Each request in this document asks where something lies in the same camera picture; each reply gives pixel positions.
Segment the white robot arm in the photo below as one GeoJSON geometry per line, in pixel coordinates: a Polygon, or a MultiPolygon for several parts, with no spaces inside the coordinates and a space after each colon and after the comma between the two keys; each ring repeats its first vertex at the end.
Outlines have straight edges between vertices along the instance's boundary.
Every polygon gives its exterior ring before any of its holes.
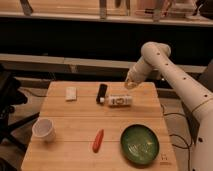
{"type": "Polygon", "coordinates": [[[176,66],[169,59],[170,54],[167,44],[145,43],[141,47],[141,58],[127,73],[125,87],[137,87],[156,68],[200,124],[192,171],[213,171],[213,93],[176,66]]]}

